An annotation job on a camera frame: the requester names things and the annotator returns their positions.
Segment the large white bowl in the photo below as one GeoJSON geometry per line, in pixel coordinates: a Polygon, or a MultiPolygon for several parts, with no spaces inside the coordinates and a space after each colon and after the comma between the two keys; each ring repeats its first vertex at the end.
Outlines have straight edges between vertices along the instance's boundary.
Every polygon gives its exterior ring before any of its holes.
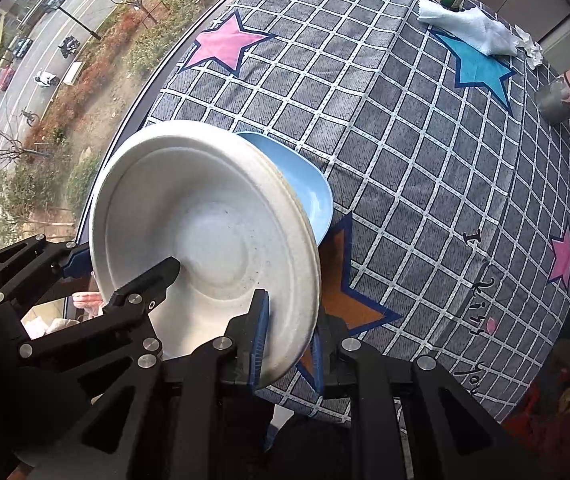
{"type": "Polygon", "coordinates": [[[191,120],[134,133],[97,177],[88,244],[104,297],[178,260],[150,314],[167,358],[223,335],[259,289],[270,300],[259,386],[283,377],[311,342],[321,301],[312,226],[282,173],[237,133],[191,120]]]}

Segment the blue square plate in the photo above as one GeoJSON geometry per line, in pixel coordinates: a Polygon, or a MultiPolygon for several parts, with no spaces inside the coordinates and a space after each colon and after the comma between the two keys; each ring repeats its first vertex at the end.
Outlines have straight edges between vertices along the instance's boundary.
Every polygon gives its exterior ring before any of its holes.
{"type": "Polygon", "coordinates": [[[238,136],[261,151],[283,174],[308,216],[317,245],[332,223],[332,189],[324,174],[305,157],[268,136],[238,132],[238,136]]]}

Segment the grey checked star tablecloth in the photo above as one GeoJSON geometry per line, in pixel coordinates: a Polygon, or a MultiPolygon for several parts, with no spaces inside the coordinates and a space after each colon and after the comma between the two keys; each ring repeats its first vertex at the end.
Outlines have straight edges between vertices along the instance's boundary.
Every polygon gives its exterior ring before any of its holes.
{"type": "Polygon", "coordinates": [[[507,61],[498,89],[463,87],[463,57],[418,0],[227,0],[268,39],[237,73],[188,66],[177,41],[150,122],[254,131],[326,176],[338,288],[355,335],[388,356],[431,354],[495,418],[516,408],[570,311],[570,120],[544,122],[547,66],[507,61]]]}

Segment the white cloth rag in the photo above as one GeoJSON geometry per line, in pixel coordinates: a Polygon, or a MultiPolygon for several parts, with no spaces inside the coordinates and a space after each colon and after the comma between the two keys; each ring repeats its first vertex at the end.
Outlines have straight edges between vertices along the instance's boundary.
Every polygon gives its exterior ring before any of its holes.
{"type": "Polygon", "coordinates": [[[431,0],[419,0],[418,20],[442,29],[485,56],[518,54],[519,39],[501,22],[476,6],[454,12],[431,0]]]}

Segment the crumpled white tissue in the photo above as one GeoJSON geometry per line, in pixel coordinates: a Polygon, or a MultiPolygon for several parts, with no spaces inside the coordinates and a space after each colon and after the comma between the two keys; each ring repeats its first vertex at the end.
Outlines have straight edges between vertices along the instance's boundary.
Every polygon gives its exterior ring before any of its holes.
{"type": "Polygon", "coordinates": [[[527,58],[527,66],[530,70],[535,70],[537,67],[541,66],[544,61],[542,47],[533,40],[532,36],[528,32],[519,26],[515,25],[514,29],[517,37],[517,47],[524,50],[527,58]]]}

